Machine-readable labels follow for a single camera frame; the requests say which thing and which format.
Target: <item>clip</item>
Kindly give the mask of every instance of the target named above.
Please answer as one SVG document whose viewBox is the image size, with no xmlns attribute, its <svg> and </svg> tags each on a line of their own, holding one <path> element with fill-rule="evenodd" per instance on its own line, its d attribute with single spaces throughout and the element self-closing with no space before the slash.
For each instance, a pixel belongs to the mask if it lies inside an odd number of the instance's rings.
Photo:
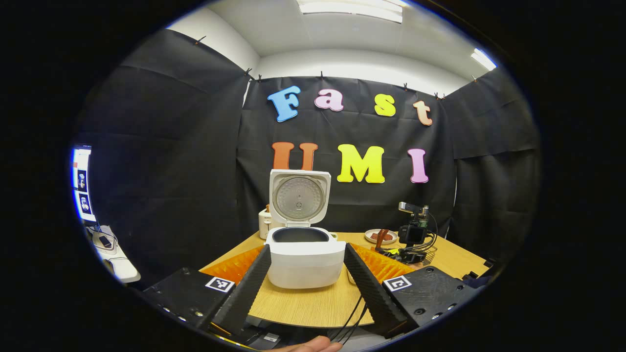
<svg viewBox="0 0 626 352">
<path fill-rule="evenodd" d="M 206 37 L 207 37 L 207 36 L 204 36 L 204 37 L 202 37 L 202 38 L 200 38 L 200 39 L 196 40 L 196 42 L 195 42 L 193 45 L 198 45 L 198 43 L 199 43 L 202 39 L 204 39 L 204 38 L 206 38 Z"/>
</svg>

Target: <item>ceiling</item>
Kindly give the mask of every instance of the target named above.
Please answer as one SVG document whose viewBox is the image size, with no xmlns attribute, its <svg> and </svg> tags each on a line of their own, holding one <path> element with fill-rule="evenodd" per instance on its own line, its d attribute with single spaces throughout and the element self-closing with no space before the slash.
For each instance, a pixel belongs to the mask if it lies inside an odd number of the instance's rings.
<svg viewBox="0 0 626 352">
<path fill-rule="evenodd" d="M 487 69 L 470 57 L 476 47 L 460 31 L 419 7 L 403 23 L 355 14 L 306 14 L 296 0 L 221 0 L 208 5 L 261 56 L 307 49 L 359 49 L 404 56 L 472 79 Z"/>
</svg>

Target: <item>black curtain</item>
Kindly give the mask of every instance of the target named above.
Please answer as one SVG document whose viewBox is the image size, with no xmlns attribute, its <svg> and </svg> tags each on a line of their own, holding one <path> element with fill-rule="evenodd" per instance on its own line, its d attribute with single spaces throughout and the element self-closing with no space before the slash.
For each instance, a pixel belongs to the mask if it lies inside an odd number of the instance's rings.
<svg viewBox="0 0 626 352">
<path fill-rule="evenodd" d="M 267 97 L 292 85 L 297 94 L 298 115 L 277 122 L 277 111 Z M 342 111 L 320 109 L 314 100 L 321 89 L 343 94 Z M 374 97 L 384 93 L 394 97 L 396 114 L 379 116 Z M 423 100 L 433 120 L 425 126 L 418 120 L 413 103 Z M 404 88 L 366 80 L 335 77 L 283 77 L 250 83 L 242 111 L 237 142 L 237 177 L 242 235 L 259 229 L 257 214 L 269 203 L 269 173 L 274 160 L 274 142 L 290 142 L 289 167 L 300 169 L 300 143 L 316 143 L 313 170 L 332 176 L 331 196 L 324 220 L 315 226 L 331 231 L 361 232 L 374 228 L 398 230 L 407 224 L 409 214 L 398 211 L 399 202 L 428 204 L 445 233 L 454 200 L 454 161 L 446 116 L 435 97 Z M 384 149 L 383 184 L 368 184 L 365 179 L 350 183 L 337 181 L 341 171 L 340 144 L 353 144 L 361 157 L 370 146 Z M 414 184 L 411 157 L 407 151 L 426 151 L 424 165 L 429 181 Z"/>
<path fill-rule="evenodd" d="M 450 94 L 456 202 L 448 240 L 509 259 L 528 233 L 540 184 L 538 129 L 513 79 L 494 69 Z"/>
<path fill-rule="evenodd" d="M 76 141 L 90 190 L 146 287 L 241 242 L 235 147 L 248 78 L 215 50 L 162 30 L 95 90 Z"/>
</svg>

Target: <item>wooden table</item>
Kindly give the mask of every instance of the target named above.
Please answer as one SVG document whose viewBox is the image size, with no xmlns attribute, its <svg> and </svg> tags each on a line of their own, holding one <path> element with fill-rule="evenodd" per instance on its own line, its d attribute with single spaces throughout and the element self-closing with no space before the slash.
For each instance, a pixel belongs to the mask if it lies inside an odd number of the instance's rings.
<svg viewBox="0 0 626 352">
<path fill-rule="evenodd" d="M 337 232 L 337 240 L 351 242 L 368 249 L 375 246 L 375 244 L 365 239 L 363 233 Z M 262 246 L 264 242 L 265 240 L 261 239 L 257 232 L 202 269 Z M 404 246 L 404 244 L 396 241 L 382 247 L 402 248 Z M 480 276 L 487 270 L 483 258 L 442 237 L 437 238 L 434 247 L 437 248 L 437 251 L 430 265 L 437 267 L 450 276 L 460 279 L 470 271 Z M 340 328 L 350 316 L 360 295 L 361 293 L 356 285 L 351 284 L 348 280 L 346 266 L 343 267 L 337 282 L 317 289 L 283 289 L 274 286 L 266 276 L 252 304 L 252 308 L 250 308 L 249 315 L 281 324 L 310 328 Z M 363 304 L 363 301 L 361 301 L 357 312 L 361 311 Z M 356 323 L 359 315 L 353 315 L 349 324 Z M 369 311 L 367 311 L 359 325 L 373 323 L 374 320 Z"/>
</svg>

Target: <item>computer screen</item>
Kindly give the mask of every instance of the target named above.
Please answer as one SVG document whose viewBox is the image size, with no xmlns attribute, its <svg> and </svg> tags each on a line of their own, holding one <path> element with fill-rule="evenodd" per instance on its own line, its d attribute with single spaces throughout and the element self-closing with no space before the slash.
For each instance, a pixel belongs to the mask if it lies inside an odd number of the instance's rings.
<svg viewBox="0 0 626 352">
<path fill-rule="evenodd" d="M 89 158 L 91 156 L 91 145 L 79 144 L 73 148 L 72 158 L 72 184 L 74 187 L 74 200 L 76 210 L 81 219 L 89 224 L 95 224 L 96 215 L 91 206 L 91 195 L 89 193 Z"/>
</svg>

